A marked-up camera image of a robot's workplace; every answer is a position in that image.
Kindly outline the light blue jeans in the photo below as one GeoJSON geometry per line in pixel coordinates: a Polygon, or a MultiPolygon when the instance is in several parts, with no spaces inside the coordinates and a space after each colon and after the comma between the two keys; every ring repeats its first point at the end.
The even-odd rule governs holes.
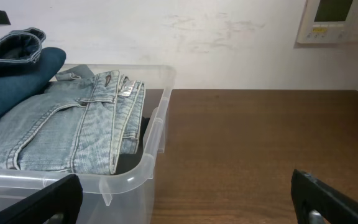
{"type": "Polygon", "coordinates": [[[52,82],[0,119],[0,169],[112,175],[138,150],[144,98],[118,70],[52,82]]]}

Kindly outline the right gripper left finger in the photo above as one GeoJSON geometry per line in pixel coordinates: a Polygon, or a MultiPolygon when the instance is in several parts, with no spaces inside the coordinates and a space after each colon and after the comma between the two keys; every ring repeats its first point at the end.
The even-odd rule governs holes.
{"type": "Polygon", "coordinates": [[[70,174],[0,211],[0,224],[75,224],[83,201],[79,177],[70,174]]]}

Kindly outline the clear plastic storage bin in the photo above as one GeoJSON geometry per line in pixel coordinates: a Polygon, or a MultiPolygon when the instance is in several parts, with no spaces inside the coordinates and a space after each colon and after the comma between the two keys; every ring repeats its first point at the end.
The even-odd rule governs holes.
{"type": "MultiPolygon", "coordinates": [[[[176,72],[166,65],[90,65],[93,76],[118,70],[142,81],[145,98],[136,153],[122,154],[112,175],[37,170],[0,169],[0,211],[75,174],[83,188],[78,223],[148,223],[154,206],[154,173],[157,154],[166,141],[166,118],[176,72]]],[[[68,80],[83,78],[66,64],[68,80]]]]}

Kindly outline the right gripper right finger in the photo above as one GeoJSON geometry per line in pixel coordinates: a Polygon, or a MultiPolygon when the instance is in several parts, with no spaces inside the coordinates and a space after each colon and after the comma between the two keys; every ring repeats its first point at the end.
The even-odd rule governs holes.
{"type": "Polygon", "coordinates": [[[293,171],[291,199],[298,224],[358,224],[358,202],[305,171],[293,171]]]}

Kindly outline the dark blue jeans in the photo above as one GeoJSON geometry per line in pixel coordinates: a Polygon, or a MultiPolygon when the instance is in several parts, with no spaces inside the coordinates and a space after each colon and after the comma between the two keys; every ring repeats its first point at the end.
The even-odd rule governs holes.
{"type": "Polygon", "coordinates": [[[38,93],[65,63],[65,51],[42,47],[45,39],[34,27],[0,38],[0,117],[38,93]]]}

